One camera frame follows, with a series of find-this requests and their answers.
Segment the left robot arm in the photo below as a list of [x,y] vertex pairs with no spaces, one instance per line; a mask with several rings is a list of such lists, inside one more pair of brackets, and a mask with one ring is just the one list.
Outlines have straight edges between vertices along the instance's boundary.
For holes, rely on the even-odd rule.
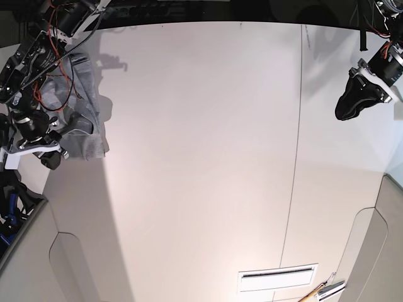
[[[344,93],[335,107],[339,121],[351,120],[367,108],[392,103],[394,119],[402,120],[402,94],[395,83],[402,78],[402,1],[357,1],[357,25],[360,30],[360,51],[367,51],[366,33],[370,30],[384,44],[366,62],[359,59],[357,67],[350,68]],[[366,17],[366,11],[378,11],[383,18],[384,31]]]

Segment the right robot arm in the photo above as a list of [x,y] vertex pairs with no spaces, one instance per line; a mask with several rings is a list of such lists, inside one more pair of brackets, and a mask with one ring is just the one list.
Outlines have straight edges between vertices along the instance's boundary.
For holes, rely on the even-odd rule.
[[56,169],[62,159],[105,154],[89,57],[73,45],[98,29],[107,1],[42,1],[34,25],[1,71],[1,168],[33,154]]

